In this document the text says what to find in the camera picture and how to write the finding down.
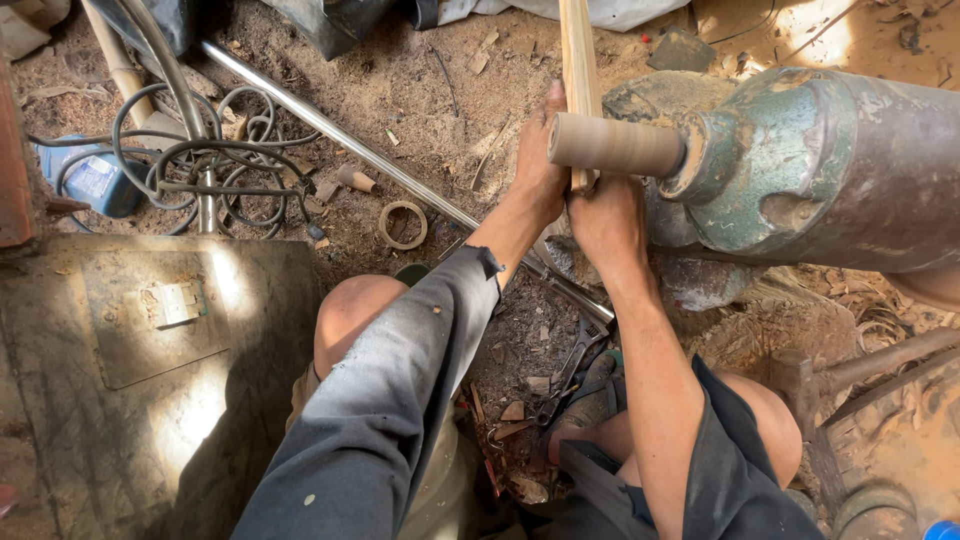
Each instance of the fingernail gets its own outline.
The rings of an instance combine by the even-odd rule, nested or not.
[[[550,84],[550,93],[547,96],[550,99],[564,97],[564,83],[560,79],[554,79]]]

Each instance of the wooden ring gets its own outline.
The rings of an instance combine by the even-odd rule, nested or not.
[[[420,218],[420,234],[417,238],[410,242],[409,244],[401,244],[396,240],[390,238],[390,233],[387,232],[387,216],[390,215],[390,212],[396,209],[409,209],[412,210],[418,218]],[[423,210],[420,209],[417,205],[410,203],[408,201],[395,201],[390,203],[383,208],[383,211],[380,212],[380,221],[377,223],[377,229],[380,230],[380,235],[383,236],[384,240],[387,240],[387,244],[394,249],[401,251],[412,250],[417,246],[423,243],[423,240],[426,238],[426,216],[423,215]]]

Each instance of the knee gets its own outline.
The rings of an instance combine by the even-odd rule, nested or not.
[[[409,287],[389,276],[363,275],[327,293],[317,314],[314,369],[320,379],[343,359],[357,336]]]
[[[716,376],[736,392],[754,412],[756,429],[770,457],[781,489],[785,489],[800,468],[804,446],[800,428],[777,394],[753,380],[728,372]]]

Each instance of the person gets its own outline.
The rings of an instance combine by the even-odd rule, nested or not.
[[[605,174],[589,195],[565,193],[569,170],[545,157],[558,110],[554,81],[521,130],[509,190],[464,247],[413,287],[359,276],[324,298],[288,432],[233,537],[417,537],[401,529],[436,487],[421,482],[434,478],[429,464],[450,463],[431,456],[450,400],[501,291],[565,200],[622,339],[623,367],[594,361],[588,379],[619,371],[628,408],[571,417],[584,399],[557,421],[548,453],[573,478],[565,499],[522,505],[506,531],[461,522],[446,537],[822,538],[783,493],[801,459],[783,401],[687,360],[647,261],[642,187]]]

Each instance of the hand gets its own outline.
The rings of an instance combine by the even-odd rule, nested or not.
[[[546,160],[546,143],[553,115],[565,110],[564,84],[555,79],[544,103],[534,110],[520,129],[516,176],[508,196],[523,200],[542,223],[541,229],[556,221],[564,211],[564,190],[570,184],[570,168]]]
[[[577,244],[607,283],[624,267],[646,274],[646,219],[639,178],[602,173],[590,193],[568,193],[566,211]]]

